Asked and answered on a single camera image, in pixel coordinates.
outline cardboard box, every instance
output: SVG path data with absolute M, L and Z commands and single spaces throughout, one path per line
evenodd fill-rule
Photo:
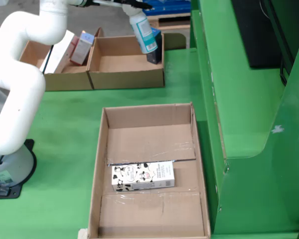
M 112 166 L 111 178 L 114 192 L 175 186 L 172 161 Z
M 94 41 L 94 36 L 82 31 L 80 39 L 75 46 L 73 55 L 71 57 L 71 62 L 78 64 L 78 65 L 83 65 L 87 55 L 90 52 L 91 46 Z
M 164 47 L 162 61 L 147 61 L 135 36 L 94 39 L 88 71 L 95 89 L 164 87 Z
M 49 53 L 46 54 L 46 57 L 41 64 L 40 71 L 43 72 L 46 65 L 45 74 L 61 73 L 69 61 L 77 42 L 78 37 L 74 35 L 73 32 L 67 30 L 62 41 L 54 45 L 47 65 L 46 61 Z
M 113 192 L 108 164 L 175 160 L 175 186 Z M 192 104 L 104 108 L 88 238 L 210 238 Z
M 29 41 L 20 58 L 21 62 L 34 65 L 38 68 L 42 65 L 45 56 L 50 51 L 50 46 Z M 62 73 L 44 74 L 46 91 L 75 91 L 92 90 L 87 65 L 77 66 L 74 63 L 66 63 Z

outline small box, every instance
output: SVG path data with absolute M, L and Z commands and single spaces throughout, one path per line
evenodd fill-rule
M 148 53 L 147 59 L 148 62 L 151 62 L 153 64 L 158 64 L 159 62 L 161 62 L 161 57 L 162 57 L 162 36 L 161 36 L 161 31 L 156 29 L 156 28 L 151 28 L 155 41 L 157 43 L 157 49 L 155 51 L 152 51 L 150 53 Z
M 57 44 L 54 45 L 51 52 L 48 64 L 46 65 L 45 74 L 49 73 L 61 73 L 63 68 L 71 57 L 75 45 L 78 42 L 78 37 L 70 31 L 66 31 L 64 38 Z M 43 72 L 49 53 L 46 55 L 40 71 Z
M 173 163 L 153 162 L 112 166 L 115 192 L 174 187 Z
M 75 64 L 82 65 L 93 45 L 94 36 L 82 31 L 80 39 L 74 49 L 71 61 Z

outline sticker label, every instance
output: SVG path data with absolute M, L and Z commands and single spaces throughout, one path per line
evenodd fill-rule
M 13 183 L 12 177 L 7 170 L 0 172 L 0 185 Z
M 138 26 L 138 29 L 142 36 L 146 50 L 148 52 L 156 50 L 157 44 L 156 44 L 153 32 L 150 27 L 150 23 L 147 21 L 147 19 L 144 19 L 143 21 L 137 23 L 136 25 Z
M 132 185 L 133 190 L 154 188 L 155 183 L 136 183 Z

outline green table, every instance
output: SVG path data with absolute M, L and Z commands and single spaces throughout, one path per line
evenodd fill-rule
M 29 138 L 37 169 L 15 200 L 0 200 L 0 239 L 74 239 L 88 226 L 102 107 L 193 102 L 205 120 L 195 49 L 165 54 L 165 88 L 47 92 Z

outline cow print carton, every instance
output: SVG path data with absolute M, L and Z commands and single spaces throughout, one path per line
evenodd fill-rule
M 112 166 L 114 191 L 174 187 L 173 163 L 153 162 Z

